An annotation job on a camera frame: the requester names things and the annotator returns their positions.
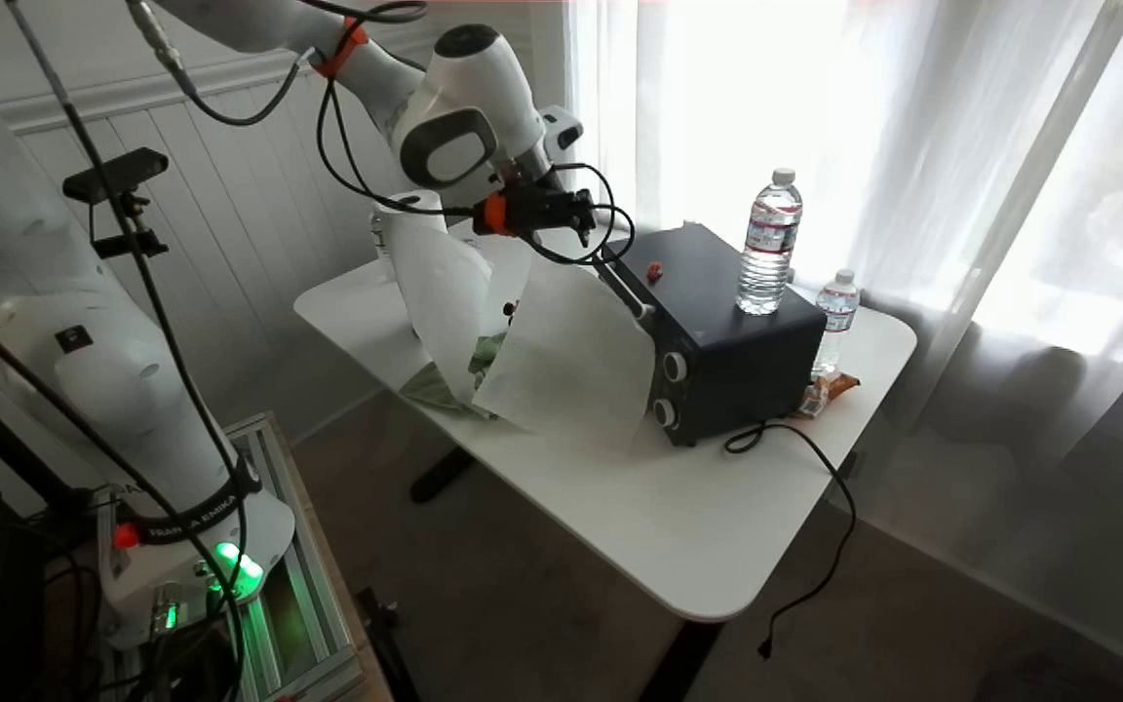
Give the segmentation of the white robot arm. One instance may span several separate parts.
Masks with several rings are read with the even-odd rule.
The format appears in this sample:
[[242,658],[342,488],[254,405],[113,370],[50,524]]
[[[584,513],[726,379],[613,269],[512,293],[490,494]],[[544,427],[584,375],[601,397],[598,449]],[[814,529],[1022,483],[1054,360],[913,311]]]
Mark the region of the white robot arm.
[[328,0],[159,0],[191,30],[247,56],[294,52],[342,87],[392,145],[408,195],[392,212],[470,219],[479,234],[571,225],[590,234],[598,203],[566,191],[562,154],[581,136],[571,111],[537,104],[502,30],[458,25],[425,65],[371,39],[371,12]]

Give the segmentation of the robot base stand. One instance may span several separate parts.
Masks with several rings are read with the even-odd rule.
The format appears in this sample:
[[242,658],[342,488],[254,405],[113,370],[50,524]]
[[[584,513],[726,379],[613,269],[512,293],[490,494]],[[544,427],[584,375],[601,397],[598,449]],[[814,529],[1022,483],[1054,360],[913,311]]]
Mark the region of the robot base stand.
[[124,645],[158,650],[134,675],[181,702],[181,667],[210,635],[251,650],[242,605],[298,542],[294,509],[208,414],[167,329],[141,308],[30,172],[0,123],[0,362],[50,411],[55,436],[109,488],[106,597]]

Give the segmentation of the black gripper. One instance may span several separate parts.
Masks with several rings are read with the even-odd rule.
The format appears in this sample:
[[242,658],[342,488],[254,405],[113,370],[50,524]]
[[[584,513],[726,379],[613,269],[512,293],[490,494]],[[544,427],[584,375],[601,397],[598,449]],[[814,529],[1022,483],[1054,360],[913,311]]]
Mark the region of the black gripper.
[[479,234],[533,234],[571,225],[576,234],[592,232],[592,195],[584,188],[566,191],[553,184],[507,184],[475,207]]

